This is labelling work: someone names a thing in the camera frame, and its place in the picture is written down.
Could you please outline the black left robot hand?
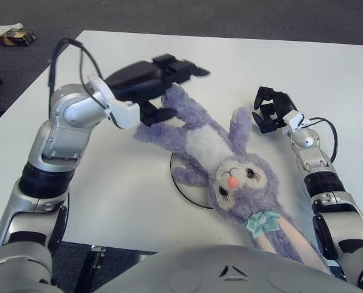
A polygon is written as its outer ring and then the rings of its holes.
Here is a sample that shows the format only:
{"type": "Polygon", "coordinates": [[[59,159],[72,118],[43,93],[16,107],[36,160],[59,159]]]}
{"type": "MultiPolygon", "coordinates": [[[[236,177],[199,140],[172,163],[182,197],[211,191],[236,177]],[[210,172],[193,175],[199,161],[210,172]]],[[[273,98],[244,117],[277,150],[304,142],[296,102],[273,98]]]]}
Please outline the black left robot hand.
{"type": "Polygon", "coordinates": [[[147,126],[169,120],[177,111],[171,107],[156,108],[152,99],[165,94],[174,83],[182,84],[191,76],[207,76],[210,71],[188,60],[178,60],[163,54],[151,62],[139,61],[126,66],[105,79],[106,84],[119,101],[138,104],[140,121],[147,126]]]}

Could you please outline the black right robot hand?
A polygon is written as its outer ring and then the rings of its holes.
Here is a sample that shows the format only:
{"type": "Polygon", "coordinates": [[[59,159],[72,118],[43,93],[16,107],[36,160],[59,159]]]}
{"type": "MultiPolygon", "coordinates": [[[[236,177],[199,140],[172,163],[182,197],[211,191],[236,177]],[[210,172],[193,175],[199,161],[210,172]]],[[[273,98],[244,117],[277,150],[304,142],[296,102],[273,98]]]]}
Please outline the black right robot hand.
{"type": "Polygon", "coordinates": [[[260,132],[266,134],[285,127],[284,116],[297,108],[288,94],[260,86],[254,100],[254,110],[260,110],[262,116],[256,112],[252,112],[252,115],[260,132]]]}

